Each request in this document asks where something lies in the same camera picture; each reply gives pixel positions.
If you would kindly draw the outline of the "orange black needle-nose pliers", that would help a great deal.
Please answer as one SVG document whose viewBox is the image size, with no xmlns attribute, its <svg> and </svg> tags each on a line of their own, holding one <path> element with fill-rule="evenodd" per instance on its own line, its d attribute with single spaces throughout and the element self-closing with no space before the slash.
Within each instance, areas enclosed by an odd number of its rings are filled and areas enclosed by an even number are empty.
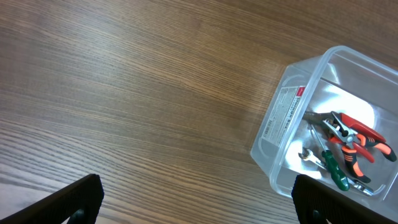
<svg viewBox="0 0 398 224">
<path fill-rule="evenodd" d="M 349 173 L 361 182 L 369 183 L 371 179 L 360 169 L 357 154 L 361 154 L 373 163 L 374 157 L 368 149 L 376 148 L 387 160 L 391 162 L 397 160 L 395 152 L 381 134 L 347 114 L 332 111 L 322 123 L 331 133 L 330 141 L 341 144 L 341 151 Z"/>
</svg>

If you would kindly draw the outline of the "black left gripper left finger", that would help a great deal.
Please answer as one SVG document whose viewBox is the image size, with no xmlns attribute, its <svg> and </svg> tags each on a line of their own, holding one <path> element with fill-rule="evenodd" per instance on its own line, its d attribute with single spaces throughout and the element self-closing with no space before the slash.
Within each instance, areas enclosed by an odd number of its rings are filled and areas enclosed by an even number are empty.
<svg viewBox="0 0 398 224">
<path fill-rule="evenodd" d="M 1 220 L 1 224 L 95 223 L 104 199 L 98 174 L 89 174 Z"/>
</svg>

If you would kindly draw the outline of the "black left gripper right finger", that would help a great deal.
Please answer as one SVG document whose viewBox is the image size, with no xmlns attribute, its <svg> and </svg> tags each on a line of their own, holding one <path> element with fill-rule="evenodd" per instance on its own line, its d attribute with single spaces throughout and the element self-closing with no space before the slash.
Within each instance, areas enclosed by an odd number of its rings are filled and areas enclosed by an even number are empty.
<svg viewBox="0 0 398 224">
<path fill-rule="evenodd" d="M 319 181 L 300 174 L 291 192 L 301 224 L 394 224 Z"/>
</svg>

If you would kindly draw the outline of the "green handled screwdriver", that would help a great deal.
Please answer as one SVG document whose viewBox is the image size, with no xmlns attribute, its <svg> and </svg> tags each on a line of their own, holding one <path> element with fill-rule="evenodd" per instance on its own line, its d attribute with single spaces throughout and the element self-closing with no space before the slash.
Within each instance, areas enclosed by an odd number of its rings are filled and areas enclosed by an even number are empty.
<svg viewBox="0 0 398 224">
<path fill-rule="evenodd" d="M 340 169 L 337 161 L 333 157 L 333 153 L 324 145 L 321 137 L 318 135 L 316 128 L 311 124 L 312 133 L 315 136 L 319 146 L 322 149 L 322 157 L 325 160 L 325 167 L 331 175 L 331 179 L 334 181 L 336 186 L 342 191 L 349 190 L 349 181 L 345 173 Z"/>
</svg>

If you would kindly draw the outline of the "small metal wrench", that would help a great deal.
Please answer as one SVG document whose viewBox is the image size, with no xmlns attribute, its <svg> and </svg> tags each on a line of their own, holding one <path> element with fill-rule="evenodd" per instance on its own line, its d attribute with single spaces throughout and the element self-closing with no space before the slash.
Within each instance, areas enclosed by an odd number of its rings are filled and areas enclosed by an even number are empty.
<svg viewBox="0 0 398 224">
<path fill-rule="evenodd" d="M 302 160 L 310 161 L 310 162 L 314 163 L 315 165 L 317 165 L 318 167 L 326 170 L 329 173 L 329 171 L 325 167 L 325 163 L 323 161 L 319 160 L 319 158 L 317 158 L 310 149 L 303 148 L 303 153 L 299 153 L 298 156 Z M 362 192 L 363 194 L 365 194 L 367 196 L 375 195 L 373 189 L 371 189 L 371 188 L 367 187 L 366 185 L 362 184 L 360 181 L 350 179 L 349 177 L 347 177 L 347 178 L 348 178 L 348 181 L 349 181 L 349 189 L 350 188 L 357 189 L 358 191 Z"/>
</svg>

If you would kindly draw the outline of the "red handled cutters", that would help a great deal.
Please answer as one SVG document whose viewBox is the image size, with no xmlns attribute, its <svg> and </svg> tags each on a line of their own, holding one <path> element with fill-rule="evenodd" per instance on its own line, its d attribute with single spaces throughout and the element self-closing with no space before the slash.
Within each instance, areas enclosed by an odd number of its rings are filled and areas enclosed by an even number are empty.
<svg viewBox="0 0 398 224">
<path fill-rule="evenodd" d="M 329 113 L 307 111 L 304 113 L 303 119 L 310 124 L 321 126 L 328 136 L 328 140 L 342 145 L 342 150 L 345 153 L 352 156 L 360 153 L 369 162 L 374 162 L 374 157 L 368 149 L 376 148 L 386 159 L 392 162 L 396 161 L 394 151 L 381 134 L 347 114 L 335 111 Z"/>
</svg>

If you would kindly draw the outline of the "clear plastic storage container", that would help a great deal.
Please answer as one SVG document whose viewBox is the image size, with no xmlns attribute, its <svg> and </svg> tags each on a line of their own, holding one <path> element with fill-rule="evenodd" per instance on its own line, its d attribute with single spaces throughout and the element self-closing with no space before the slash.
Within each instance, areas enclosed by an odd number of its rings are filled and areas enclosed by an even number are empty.
<svg viewBox="0 0 398 224">
<path fill-rule="evenodd" d="M 283 196 L 291 195 L 296 176 L 305 174 L 390 220 L 397 220 L 397 163 L 385 158 L 385 147 L 357 155 L 362 173 L 370 183 L 355 180 L 348 191 L 340 190 L 330 173 L 304 160 L 311 150 L 320 159 L 328 147 L 340 167 L 344 156 L 338 140 L 327 128 L 309 124 L 306 112 L 335 111 L 350 117 L 348 126 L 359 121 L 397 149 L 397 72 L 351 48 L 336 46 L 323 55 L 287 66 L 251 149 L 251 156 Z"/>
</svg>

